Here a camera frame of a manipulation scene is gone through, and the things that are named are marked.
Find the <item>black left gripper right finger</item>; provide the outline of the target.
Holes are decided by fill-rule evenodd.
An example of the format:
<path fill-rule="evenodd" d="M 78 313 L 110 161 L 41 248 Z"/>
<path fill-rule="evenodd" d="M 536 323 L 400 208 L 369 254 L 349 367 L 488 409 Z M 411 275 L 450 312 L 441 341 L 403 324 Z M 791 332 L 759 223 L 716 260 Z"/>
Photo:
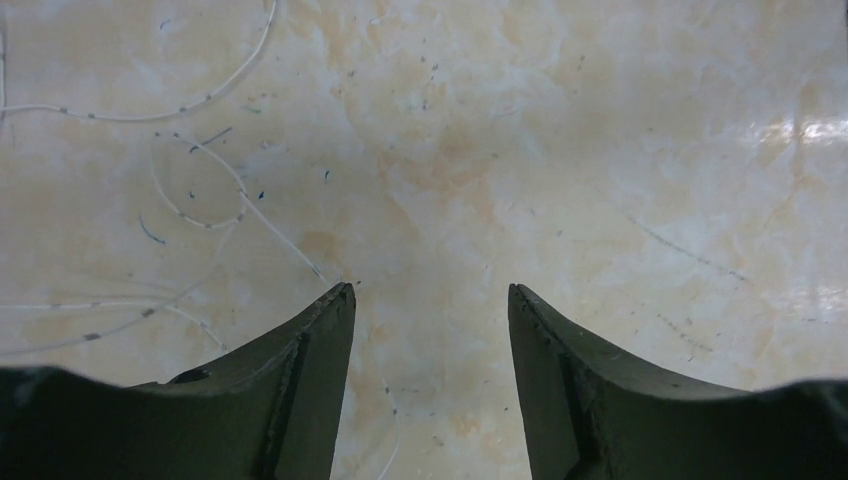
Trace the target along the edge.
<path fill-rule="evenodd" d="M 746 392 L 646 361 L 526 286 L 508 323 L 536 479 L 843 479 L 847 384 Z"/>

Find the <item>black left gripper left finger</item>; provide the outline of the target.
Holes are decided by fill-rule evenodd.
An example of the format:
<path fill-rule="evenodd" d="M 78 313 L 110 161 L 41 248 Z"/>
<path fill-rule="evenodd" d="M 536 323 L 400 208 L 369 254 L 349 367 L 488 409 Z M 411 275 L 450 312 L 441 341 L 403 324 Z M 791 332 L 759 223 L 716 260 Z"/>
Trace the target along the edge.
<path fill-rule="evenodd" d="M 5 479 L 327 479 L 356 298 L 301 313 L 167 383 L 118 387 L 53 366 L 1 372 Z"/>

